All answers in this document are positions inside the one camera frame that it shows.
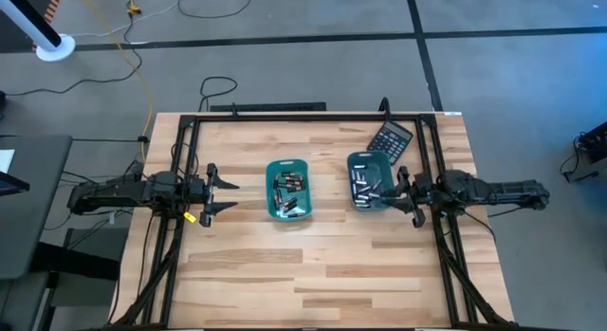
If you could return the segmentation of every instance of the black desk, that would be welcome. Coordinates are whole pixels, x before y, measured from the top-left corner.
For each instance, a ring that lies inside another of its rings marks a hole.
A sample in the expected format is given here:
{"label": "black desk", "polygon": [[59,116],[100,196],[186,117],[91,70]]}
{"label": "black desk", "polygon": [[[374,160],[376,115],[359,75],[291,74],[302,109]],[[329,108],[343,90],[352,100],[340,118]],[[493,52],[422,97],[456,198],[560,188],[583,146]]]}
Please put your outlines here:
{"label": "black desk", "polygon": [[9,175],[29,183],[29,192],[0,196],[0,280],[34,271],[118,279],[116,261],[39,242],[71,143],[69,136],[0,138],[0,149],[15,150]]}
{"label": "black desk", "polygon": [[0,197],[0,279],[29,271],[72,139],[0,138],[0,150],[15,150],[9,175],[29,183],[29,192]]}
{"label": "black desk", "polygon": [[13,331],[31,330],[45,289],[56,285],[52,272],[118,279],[118,261],[40,242],[71,143],[0,137],[0,149],[15,150],[9,174],[29,183],[28,192],[0,196],[0,324]]}

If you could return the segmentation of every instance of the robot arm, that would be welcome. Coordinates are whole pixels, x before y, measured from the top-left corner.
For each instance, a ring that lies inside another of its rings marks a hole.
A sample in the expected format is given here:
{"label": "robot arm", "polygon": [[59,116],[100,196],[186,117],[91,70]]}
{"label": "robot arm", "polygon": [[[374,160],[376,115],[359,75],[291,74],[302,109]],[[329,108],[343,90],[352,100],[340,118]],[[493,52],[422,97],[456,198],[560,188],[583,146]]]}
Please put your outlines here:
{"label": "robot arm", "polygon": [[82,183],[69,197],[67,207],[71,213],[83,214],[99,208],[149,207],[154,212],[175,218],[183,214],[190,204],[203,204],[199,223],[210,227],[212,218],[220,211],[233,207],[236,202],[214,202],[213,188],[238,189],[223,181],[215,164],[207,166],[207,182],[198,175],[181,178],[172,172],[159,172],[147,180],[142,174],[126,175],[105,183]]}
{"label": "robot arm", "polygon": [[421,228],[426,217],[419,205],[434,205],[440,211],[464,213],[473,205],[516,204],[524,209],[542,210],[548,204],[550,193],[535,180],[487,183],[459,170],[448,170],[432,183],[426,175],[415,175],[409,182],[406,166],[400,167],[398,184],[382,194],[389,206],[414,214],[414,226]]}

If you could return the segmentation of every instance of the table leg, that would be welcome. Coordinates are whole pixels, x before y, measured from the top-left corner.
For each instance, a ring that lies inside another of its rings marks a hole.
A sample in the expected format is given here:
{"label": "table leg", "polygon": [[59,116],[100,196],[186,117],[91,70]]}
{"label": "table leg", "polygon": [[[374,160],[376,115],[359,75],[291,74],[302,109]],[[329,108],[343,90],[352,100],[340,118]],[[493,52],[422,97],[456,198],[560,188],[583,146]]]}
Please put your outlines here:
{"label": "table leg", "polygon": [[0,90],[0,120],[4,117],[4,105],[7,101],[7,95]]}
{"label": "table leg", "polygon": [[120,262],[39,242],[29,270],[47,270],[79,274],[89,278],[117,280],[120,275]]}

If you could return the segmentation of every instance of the black cable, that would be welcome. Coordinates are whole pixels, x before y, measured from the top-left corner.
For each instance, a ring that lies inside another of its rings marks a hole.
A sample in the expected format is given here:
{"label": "black cable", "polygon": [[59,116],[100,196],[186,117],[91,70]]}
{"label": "black cable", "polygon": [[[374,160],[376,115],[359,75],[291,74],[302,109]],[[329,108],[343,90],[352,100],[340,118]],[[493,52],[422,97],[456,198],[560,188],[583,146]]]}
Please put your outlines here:
{"label": "black cable", "polygon": [[53,227],[53,228],[47,228],[47,227],[45,227],[45,230],[47,230],[47,231],[53,231],[53,230],[57,230],[57,229],[59,229],[59,228],[63,227],[63,226],[65,225],[65,223],[67,223],[67,221],[69,221],[69,219],[70,219],[70,218],[72,218],[72,214],[69,214],[69,215],[68,215],[68,216],[65,218],[64,222],[60,223],[60,224],[59,224],[59,226],[57,226],[57,227]]}
{"label": "black cable", "polygon": [[107,213],[110,213],[110,212],[133,214],[130,211],[118,210],[118,211],[99,211],[99,212],[89,212],[89,213],[85,212],[85,213],[81,213],[80,216],[99,216],[99,215],[107,214]]}
{"label": "black cable", "polygon": [[[225,80],[225,81],[229,81],[229,82],[233,83],[234,86],[232,88],[222,91],[222,92],[205,95],[204,94],[205,84],[209,80]],[[226,76],[209,76],[208,78],[204,79],[202,81],[202,83],[200,84],[200,95],[202,96],[202,99],[200,99],[200,104],[198,104],[198,112],[202,112],[202,104],[204,103],[204,101],[207,101],[207,112],[209,112],[209,109],[210,109],[209,99],[210,98],[229,94],[229,93],[233,92],[237,87],[238,87],[238,82],[235,79],[232,79],[232,78],[229,78]]]}
{"label": "black cable", "polygon": [[[188,143],[182,142],[181,144],[184,146],[188,146],[188,148],[190,148],[190,144],[188,144]],[[177,143],[174,143],[173,146],[171,146],[171,157],[175,157],[175,147],[176,146],[177,146]],[[193,158],[194,158],[194,160],[196,160],[196,165],[195,165],[194,172],[193,172],[196,175],[198,173],[198,168],[200,167],[200,161],[198,160],[198,154],[196,153],[196,151],[194,151],[194,153],[193,153]],[[182,174],[184,174],[184,175],[186,174],[179,167],[177,167],[177,169],[179,171],[181,171]]]}
{"label": "black cable", "polygon": [[[106,214],[106,213],[111,213],[111,212],[115,212],[115,216],[119,216],[122,213],[130,213],[129,211],[124,211],[124,210],[119,210],[119,211],[101,211],[101,212],[95,212],[95,213],[89,213],[89,214],[83,214],[83,216],[93,216],[93,215],[101,215],[101,214]],[[101,228],[103,228],[103,226],[105,226],[107,223],[109,223],[109,219],[104,219],[101,221],[98,221],[97,223],[95,223],[93,225],[93,227],[87,231],[84,235],[82,235],[79,239],[74,240],[72,242],[70,242],[67,245],[67,248],[70,249],[74,249],[77,245],[79,245],[82,241],[86,240],[87,238],[91,237],[95,232],[99,231]]]}
{"label": "black cable", "polygon": [[116,298],[114,299],[114,307],[112,308],[112,312],[110,316],[107,318],[107,323],[110,324],[112,318],[114,318],[114,313],[116,313],[116,306],[118,306],[118,298],[120,295],[120,267],[118,267],[118,279],[116,280]]}
{"label": "black cable", "polygon": [[87,183],[87,182],[79,182],[79,181],[76,181],[76,180],[69,180],[69,179],[63,179],[63,178],[59,178],[59,181],[63,181],[65,183],[74,184],[74,186],[76,186],[78,184]]}
{"label": "black cable", "polygon": [[148,228],[145,231],[145,238],[143,239],[143,253],[141,254],[141,272],[139,273],[139,283],[137,284],[137,296],[141,291],[141,280],[143,280],[143,268],[145,267],[145,250],[148,244],[148,236],[150,236],[150,227],[152,227],[152,221],[154,220],[154,213],[150,215],[150,221],[148,222]]}
{"label": "black cable", "polygon": [[72,141],[81,141],[81,142],[136,142],[140,143],[141,141],[135,139],[111,139],[111,138],[72,138]]}
{"label": "black cable", "polygon": [[215,18],[231,17],[231,16],[234,16],[234,15],[242,12],[243,10],[245,10],[246,8],[248,8],[248,6],[250,5],[250,2],[252,0],[247,0],[247,3],[242,8],[240,8],[237,11],[234,11],[234,12],[228,13],[228,14],[215,15],[215,16],[203,16],[203,15],[188,13],[188,12],[184,11],[183,8],[181,7],[181,1],[182,0],[179,0],[177,2],[177,8],[179,9],[179,12],[181,12],[181,14],[183,14],[184,16],[191,17],[191,18],[200,18],[200,19],[215,19]]}
{"label": "black cable", "polygon": [[493,236],[493,243],[497,242],[497,241],[495,240],[495,233],[493,232],[493,229],[492,229],[492,228],[491,228],[491,227],[490,227],[490,226],[489,226],[487,223],[485,223],[485,222],[481,221],[480,219],[478,219],[478,218],[476,218],[476,217],[472,216],[472,215],[471,215],[469,212],[467,212],[467,211],[464,211],[464,213],[465,213],[465,214],[466,214],[468,217],[470,217],[471,219],[475,220],[476,222],[478,222],[478,223],[482,224],[482,225],[483,225],[485,228],[487,228],[487,230],[489,230],[489,232],[491,233],[491,236]]}
{"label": "black cable", "polygon": [[[579,166],[579,150],[578,150],[578,141],[579,141],[579,137],[582,136],[582,133],[579,134],[579,136],[577,136],[576,138],[573,139],[573,150],[574,150],[574,154],[572,156],[570,156],[569,158],[567,158],[562,164],[561,167],[559,168],[559,172],[561,173],[561,175],[563,177],[565,177],[565,179],[567,179],[567,176],[574,173]],[[562,169],[564,168],[564,166],[569,162],[569,160],[573,159],[573,157],[576,158],[576,165],[574,165],[573,170],[571,171],[563,171]]]}
{"label": "black cable", "polygon": [[64,171],[64,174],[66,174],[66,175],[73,175],[73,176],[75,176],[75,177],[78,177],[78,178],[84,179],[84,180],[89,181],[89,182],[91,182],[91,183],[96,183],[96,181],[95,181],[95,180],[93,180],[93,179],[91,179],[91,178],[89,178],[89,177],[85,177],[85,176],[83,176],[83,175],[74,174],[74,173],[69,172],[69,171]]}
{"label": "black cable", "polygon": [[103,228],[103,226],[105,226],[109,221],[106,219],[103,219],[101,221],[97,221],[97,223],[95,223],[93,225],[93,227],[91,227],[90,230],[87,230],[83,235],[81,235],[79,238],[77,238],[76,240],[71,241],[66,248],[68,249],[74,249],[77,245],[79,245],[82,241],[86,240],[87,238],[89,238],[91,235],[93,235],[95,232],[97,232],[98,230],[100,230],[101,228]]}
{"label": "black cable", "polygon": [[[133,18],[131,17],[130,20],[131,20],[131,24],[129,25],[128,29],[126,29],[126,31],[124,31],[124,35],[123,35],[125,41],[127,41],[126,34],[129,32],[129,30],[133,26]],[[133,48],[131,48],[131,51],[133,51],[133,53],[135,53],[135,55],[137,56],[137,58],[139,60],[139,63],[136,66],[136,69],[140,69],[141,66],[143,65],[143,60],[141,59],[141,56]],[[54,89],[40,88],[40,89],[29,90],[29,91],[23,92],[23,93],[13,93],[13,94],[7,93],[7,96],[16,97],[16,96],[25,96],[25,95],[28,95],[28,94],[43,93],[43,92],[44,93],[52,93],[52,94],[65,94],[68,91],[72,90],[77,85],[82,84],[82,83],[119,83],[119,82],[126,81],[126,80],[130,79],[135,73],[136,73],[136,70],[132,69],[131,72],[128,75],[126,75],[124,77],[121,77],[121,78],[110,79],[110,80],[83,79],[83,80],[80,80],[80,81],[78,81],[78,82],[70,85],[68,88],[66,88],[64,90],[54,90]]]}
{"label": "black cable", "polygon": [[501,211],[501,212],[497,212],[491,215],[488,215],[487,217],[495,217],[495,216],[501,216],[501,215],[505,215],[511,212],[515,212],[515,211],[519,211],[520,209],[522,209],[521,207],[518,208],[514,208],[514,209],[510,209],[510,210],[506,210],[506,211]]}

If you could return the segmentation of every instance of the calculator keypad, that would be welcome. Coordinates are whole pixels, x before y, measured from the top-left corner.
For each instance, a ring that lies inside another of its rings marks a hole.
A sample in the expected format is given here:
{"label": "calculator keypad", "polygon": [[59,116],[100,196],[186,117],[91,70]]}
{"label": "calculator keypad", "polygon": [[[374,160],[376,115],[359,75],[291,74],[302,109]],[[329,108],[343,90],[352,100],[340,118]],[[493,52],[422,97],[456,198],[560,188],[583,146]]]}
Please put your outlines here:
{"label": "calculator keypad", "polygon": [[382,127],[376,136],[371,140],[368,151],[382,151],[388,155],[390,164],[396,164],[396,160],[402,155],[409,141],[403,137],[397,136],[387,128]]}

